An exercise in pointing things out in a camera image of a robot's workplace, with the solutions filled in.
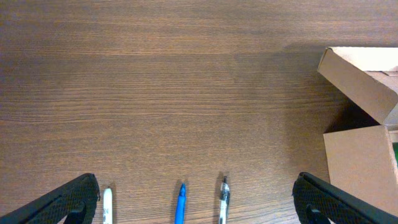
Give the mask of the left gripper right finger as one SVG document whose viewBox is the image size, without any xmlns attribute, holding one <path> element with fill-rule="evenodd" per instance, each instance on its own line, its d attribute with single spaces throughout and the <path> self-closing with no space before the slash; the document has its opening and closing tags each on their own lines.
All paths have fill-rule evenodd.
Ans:
<svg viewBox="0 0 398 224">
<path fill-rule="evenodd" d="M 397 217 L 301 172 L 292 190 L 300 223 L 397 223 Z"/>
</svg>

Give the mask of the green tape roll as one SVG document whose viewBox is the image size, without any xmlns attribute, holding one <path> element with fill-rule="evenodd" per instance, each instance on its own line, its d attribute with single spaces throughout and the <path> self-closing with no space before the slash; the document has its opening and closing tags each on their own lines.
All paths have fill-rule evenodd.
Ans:
<svg viewBox="0 0 398 224">
<path fill-rule="evenodd" d="M 392 143 L 392 147 L 393 147 L 393 150 L 394 150 L 394 155 L 395 155 L 396 162 L 398 164 L 398 142 Z"/>
</svg>

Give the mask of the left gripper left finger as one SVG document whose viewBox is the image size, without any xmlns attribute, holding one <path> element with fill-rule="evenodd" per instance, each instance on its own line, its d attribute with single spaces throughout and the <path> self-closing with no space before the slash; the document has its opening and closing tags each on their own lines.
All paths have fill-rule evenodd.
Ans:
<svg viewBox="0 0 398 224">
<path fill-rule="evenodd" d="M 1 217 L 1 223 L 82 223 L 95 216 L 100 188 L 94 174 L 83 174 Z"/>
</svg>

